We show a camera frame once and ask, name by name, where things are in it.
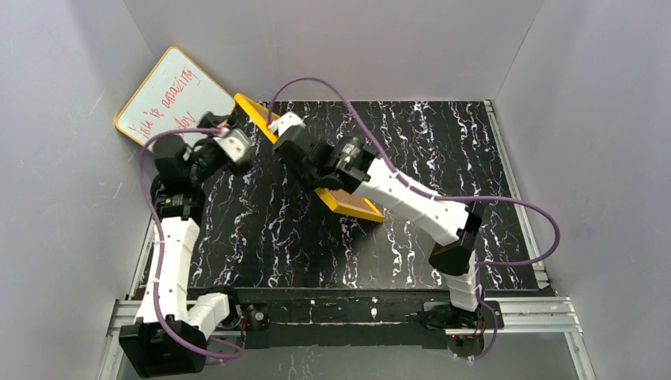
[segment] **yellow block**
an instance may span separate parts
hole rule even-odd
[[[266,137],[268,137],[271,143],[276,143],[278,139],[277,136],[267,128],[267,108],[250,100],[241,93],[237,93],[233,98],[247,115],[252,118],[254,124],[256,124]],[[279,115],[272,114],[273,120],[277,120],[278,118]],[[327,188],[315,189],[315,193],[328,208],[335,213],[354,216],[355,218],[366,219],[373,222],[382,222],[385,220],[385,216],[366,198],[353,196],[344,190],[329,190]]]

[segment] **wire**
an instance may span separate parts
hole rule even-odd
[[[279,96],[279,94],[286,87],[288,87],[288,86],[290,86],[290,85],[292,85],[296,82],[301,82],[301,81],[319,82],[322,85],[328,87],[338,98],[340,98],[340,100],[343,101],[345,106],[347,106],[347,109],[350,111],[350,113],[354,117],[354,120],[357,122],[359,127],[363,130],[363,133],[366,135],[368,140],[370,140],[372,142],[373,146],[375,146],[375,148],[377,149],[377,152],[380,153],[380,156],[381,156],[382,160],[385,162],[385,164],[387,165],[387,167],[389,167],[389,169],[392,171],[392,173],[399,174],[399,175],[396,175],[394,177],[396,177],[396,179],[401,184],[403,184],[405,187],[409,188],[415,194],[418,194],[418,195],[423,196],[425,198],[430,198],[430,199],[435,199],[435,200],[448,200],[448,201],[453,201],[453,202],[464,202],[464,203],[467,203],[467,202],[505,202],[505,203],[518,204],[520,206],[530,208],[531,210],[534,210],[535,212],[543,215],[552,225],[552,229],[555,232],[555,240],[552,243],[552,245],[550,246],[550,248],[545,253],[543,253],[542,255],[540,255],[540,256],[538,256],[534,259],[523,260],[523,261],[514,261],[514,262],[504,262],[504,261],[487,261],[487,262],[485,262],[485,261],[480,261],[480,262],[476,263],[476,267],[478,267],[478,268],[479,267],[485,267],[485,266],[508,267],[508,268],[524,267],[524,266],[531,265],[531,264],[534,264],[534,263],[537,263],[539,261],[547,259],[550,255],[552,255],[557,250],[557,246],[559,246],[559,241],[561,240],[561,231],[559,230],[559,224],[552,217],[552,215],[550,215],[546,210],[543,210],[542,208],[536,206],[533,203],[530,203],[530,202],[527,202],[527,201],[524,201],[524,200],[521,200],[521,199],[506,197],[506,196],[436,196],[436,197],[433,197],[431,194],[429,194],[427,192],[424,192],[423,190],[418,189],[414,186],[411,186],[408,183],[408,181],[404,178],[403,173],[401,171],[399,171],[394,166],[394,164],[392,163],[392,160],[385,153],[385,149],[382,147],[380,142],[377,141],[377,139],[373,135],[373,132],[371,132],[370,129],[368,129],[366,124],[363,122],[361,116],[359,116],[356,109],[354,109],[354,106],[352,105],[352,103],[348,99],[346,99],[345,96],[343,96],[340,93],[340,91],[338,91],[335,87],[333,87],[333,85],[331,85],[330,83],[326,82],[323,79],[312,78],[312,77],[302,77],[302,78],[292,79],[292,80],[288,81],[287,83],[285,83],[284,85],[282,85],[282,87],[279,88],[277,93],[275,93],[275,95],[273,95],[273,97],[271,99],[271,102],[268,105],[268,114],[267,114],[267,118],[266,118],[266,124],[267,125],[270,125],[270,123],[271,123],[273,108],[275,107],[275,102],[277,101],[277,97]],[[478,271],[477,279],[478,280],[477,280],[476,283],[480,284],[480,271]],[[499,330],[499,322],[496,320],[496,315],[495,315],[494,309],[492,309],[491,306],[489,306],[487,303],[484,302],[484,300],[482,299],[480,294],[477,294],[476,297],[478,298],[478,303],[482,307],[484,307],[485,309],[488,309],[489,311],[491,311],[492,316],[494,316],[494,331],[493,331],[491,341],[490,341],[489,345],[483,350],[483,352],[480,355],[475,357],[475,359],[479,359],[479,358],[482,358],[483,356],[485,356],[491,350],[492,346],[494,346],[494,342],[496,341],[496,336],[497,336],[497,333],[498,333],[498,330]]]
[[[215,343],[224,345],[229,348],[233,348],[236,350],[234,354],[222,354],[221,352],[213,352],[213,351],[208,351],[204,350],[198,346],[195,346],[194,344],[189,343],[186,341],[184,338],[179,336],[176,332],[174,332],[171,328],[170,325],[168,325],[168,322],[165,320],[163,317],[163,313],[161,312],[161,305],[158,302],[158,284],[159,280],[161,278],[161,270],[163,269],[163,259],[165,257],[165,234],[163,232],[163,227],[161,226],[161,218],[158,216],[158,212],[156,211],[156,207],[154,206],[154,203],[151,200],[151,193],[150,189],[147,186],[147,184],[144,181],[144,157],[146,155],[146,152],[149,150],[149,147],[151,146],[152,143],[154,143],[157,139],[169,135],[178,135],[182,133],[204,133],[208,135],[216,135],[220,133],[218,129],[205,129],[205,128],[193,128],[193,129],[175,129],[171,131],[165,131],[162,133],[159,133],[158,135],[155,135],[151,137],[147,142],[145,142],[145,145],[142,146],[142,149],[140,150],[140,186],[142,187],[142,194],[145,196],[145,200],[147,202],[147,205],[149,206],[149,210],[151,213],[151,218],[154,220],[154,223],[156,224],[156,229],[158,230],[158,259],[157,259],[157,267],[156,267],[156,277],[154,280],[151,280],[150,282],[154,283],[153,287],[153,297],[154,297],[154,311],[156,312],[156,318],[158,319],[158,323],[161,325],[165,333],[168,334],[172,338],[172,340],[176,341],[180,346],[188,349],[191,352],[194,352],[195,354],[202,355],[202,356],[207,356],[215,359],[220,359],[220,360],[231,360],[231,359],[237,359],[241,357],[244,353],[245,350],[238,347],[235,344],[232,344],[230,342],[226,342],[224,340],[217,339],[213,336],[210,336],[210,340],[214,341]]]

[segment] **white robotic arm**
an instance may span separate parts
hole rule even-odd
[[[273,146],[274,152],[279,153],[304,184],[342,188],[380,204],[425,230],[437,243],[430,263],[445,276],[450,303],[468,312],[478,309],[477,297],[482,288],[476,281],[472,243],[482,215],[474,215],[469,205],[426,198],[411,191],[396,176],[402,176],[414,188],[440,196],[409,176],[392,172],[376,158],[377,152],[360,139],[345,138],[330,146],[307,132],[302,119],[293,112],[281,116],[269,129],[279,137]]]
[[[173,321],[186,321],[189,325],[200,330],[205,339],[208,339],[217,325],[229,316],[230,306],[227,294],[212,293],[198,297],[196,304],[187,311],[187,286],[191,254],[200,227],[192,218],[183,220],[181,217],[162,219],[161,227],[165,235],[165,250],[163,269],[161,270],[161,285],[158,288],[158,301],[161,305],[163,318]],[[154,236],[156,236],[154,246],[158,247],[158,233]],[[154,309],[154,287],[151,286],[152,279],[156,278],[157,268],[158,257],[154,255],[150,267],[149,286],[146,288],[142,304],[135,315],[136,322],[158,322]]]
[[[119,332],[119,344],[142,378],[200,372],[212,332],[227,318],[239,317],[239,308],[221,289],[201,295],[187,308],[191,254],[206,202],[202,184],[219,169],[240,175],[251,167],[251,140],[240,130],[221,127],[226,120],[208,112],[199,129],[219,131],[193,147],[178,135],[162,135],[153,145],[158,175],[150,193],[163,250],[158,252],[161,241],[156,233],[142,304],[134,323]]]

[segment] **white wall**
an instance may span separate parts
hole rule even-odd
[[[667,0],[547,0],[495,101],[523,195],[563,228],[548,270],[598,378],[671,373],[669,104]]]
[[[126,0],[156,58],[177,45],[232,93],[268,99],[312,75],[359,100],[493,98],[542,2]],[[314,84],[285,94],[334,98]]]
[[[2,378],[97,376],[149,220],[112,118],[154,63],[120,0],[0,0]]]

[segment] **purple cable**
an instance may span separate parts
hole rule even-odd
[[[266,124],[267,125],[270,125],[270,123],[271,123],[272,111],[273,111],[273,108],[275,107],[275,101],[277,100],[277,97],[279,96],[279,94],[287,86],[292,85],[296,82],[300,82],[300,81],[319,82],[322,85],[328,87],[335,95],[337,95],[338,98],[340,98],[340,100],[343,101],[343,103],[347,106],[347,109],[350,111],[350,113],[354,117],[354,120],[356,120],[359,127],[363,130],[363,133],[366,135],[368,140],[370,140],[372,142],[373,146],[375,146],[377,151],[380,153],[380,155],[382,157],[382,160],[385,162],[387,167],[389,167],[389,170],[391,170],[392,173],[397,173],[396,179],[401,184],[403,184],[403,186],[409,188],[415,194],[423,196],[424,198],[431,199],[431,197],[432,197],[431,194],[429,194],[427,192],[424,192],[421,189],[418,189],[414,186],[411,186],[408,183],[408,181],[405,180],[405,178],[403,177],[402,172],[399,171],[394,166],[394,164],[392,163],[392,160],[389,159],[389,156],[385,153],[385,149],[382,147],[380,142],[377,141],[377,139],[373,135],[373,132],[371,132],[370,129],[368,129],[366,124],[361,119],[361,116],[359,116],[358,112],[356,112],[356,109],[354,109],[354,106],[352,105],[352,103],[348,99],[346,99],[345,96],[343,96],[340,93],[340,91],[338,91],[335,87],[333,87],[333,85],[331,85],[330,83],[326,82],[323,79],[312,78],[312,77],[296,78],[296,79],[292,79],[292,80],[288,81],[282,87],[280,87],[279,90],[277,91],[277,93],[275,93],[275,95],[272,97],[271,102],[268,105],[268,115],[267,115],[267,118],[266,118]],[[521,199],[510,198],[510,197],[507,197],[507,196],[436,196],[434,199],[435,200],[448,200],[448,201],[462,202],[462,203],[467,203],[467,202],[505,202],[505,203],[518,204],[520,206],[530,208],[530,209],[534,210],[535,212],[543,215],[552,225],[552,229],[555,231],[555,240],[554,240],[554,242],[552,242],[552,245],[550,246],[550,248],[545,253],[536,257],[535,259],[523,260],[523,261],[514,261],[512,263],[505,262],[505,261],[496,261],[496,262],[494,262],[494,261],[487,261],[487,262],[486,261],[479,261],[478,263],[476,263],[477,267],[485,267],[485,266],[508,267],[508,268],[524,267],[526,265],[531,265],[531,264],[534,264],[534,263],[537,263],[539,261],[547,259],[550,255],[552,255],[557,250],[557,247],[559,246],[559,240],[561,239],[561,236],[562,236],[561,231],[559,230],[559,224],[552,217],[552,215],[550,215],[546,210],[538,207],[537,205],[535,205],[533,203],[530,203],[530,202],[527,202],[527,201],[524,201],[524,200],[521,200]],[[480,274],[479,273],[477,275],[477,281],[476,282],[478,284],[480,284]],[[480,355],[475,357],[475,359],[480,359],[483,356],[485,356],[491,350],[491,347],[494,345],[494,342],[496,341],[496,335],[497,335],[497,332],[499,330],[499,323],[496,320],[496,315],[494,314],[494,309],[492,309],[491,306],[489,306],[487,303],[485,303],[484,300],[480,297],[479,294],[477,295],[477,298],[478,298],[478,303],[482,307],[484,307],[485,309],[488,309],[489,311],[491,311],[491,314],[494,316],[494,334],[493,334],[493,336],[491,338],[491,342],[489,343],[487,348],[485,348]]]
[[[145,196],[145,200],[147,204],[149,205],[149,210],[151,212],[151,218],[154,220],[154,223],[156,224],[156,229],[158,230],[158,259],[157,259],[157,267],[156,267],[156,282],[154,282],[154,311],[156,312],[156,317],[158,318],[158,323],[161,324],[161,327],[163,330],[172,338],[172,340],[175,340],[180,346],[188,349],[191,352],[194,352],[198,355],[203,355],[203,356],[208,356],[211,358],[215,359],[221,359],[221,360],[231,360],[231,359],[237,359],[241,357],[244,353],[245,350],[242,348],[238,347],[235,344],[226,342],[224,340],[217,339],[213,336],[210,337],[210,340],[214,341],[215,343],[222,344],[226,347],[233,348],[237,350],[234,354],[222,354],[221,352],[212,352],[208,350],[203,350],[200,347],[197,347],[186,340],[182,338],[181,336],[177,335],[176,332],[174,332],[171,328],[170,325],[168,325],[168,322],[165,321],[165,318],[163,318],[163,313],[161,312],[161,305],[158,303],[158,280],[161,278],[161,269],[163,267],[163,259],[165,255],[165,239],[164,239],[164,234],[163,234],[163,227],[161,226],[161,218],[158,216],[158,212],[156,211],[156,207],[154,207],[154,203],[151,201],[151,193],[149,188],[147,188],[147,185],[144,181],[144,157],[147,151],[149,151],[149,146],[156,141],[157,139],[161,137],[165,137],[168,135],[178,135],[181,133],[204,133],[208,135],[213,135],[217,134],[220,131],[218,129],[175,129],[172,131],[165,131],[162,133],[159,133],[158,135],[153,136],[151,139],[147,140],[145,142],[145,145],[142,146],[142,149],[140,150],[140,186],[142,187],[142,194]]]

